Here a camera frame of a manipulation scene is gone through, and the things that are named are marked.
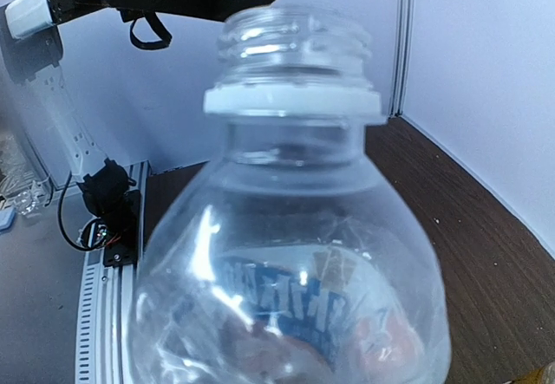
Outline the clear plastic water bottle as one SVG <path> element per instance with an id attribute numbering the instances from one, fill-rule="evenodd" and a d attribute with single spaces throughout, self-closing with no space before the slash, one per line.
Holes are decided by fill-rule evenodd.
<path id="1" fill-rule="evenodd" d="M 387 122 L 369 34 L 333 11 L 229 17 L 204 97 L 222 153 L 153 231 L 127 345 L 135 383 L 442 383 L 434 249 L 365 153 Z"/>

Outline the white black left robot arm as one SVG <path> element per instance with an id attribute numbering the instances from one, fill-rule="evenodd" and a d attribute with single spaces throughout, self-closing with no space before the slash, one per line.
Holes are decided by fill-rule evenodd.
<path id="1" fill-rule="evenodd" d="M 54 187 L 105 159 L 157 170 L 213 150 L 200 111 L 230 15 L 276 0 L 12 0 L 1 62 Z"/>

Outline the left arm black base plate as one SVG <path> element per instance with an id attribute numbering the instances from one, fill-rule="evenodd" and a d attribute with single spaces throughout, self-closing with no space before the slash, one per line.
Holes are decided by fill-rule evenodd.
<path id="1" fill-rule="evenodd" d="M 116 209 L 103 219 L 109 233 L 108 242 L 103 247 L 105 267 L 136 264 L 142 241 L 140 233 L 141 206 L 140 190 L 128 191 Z"/>

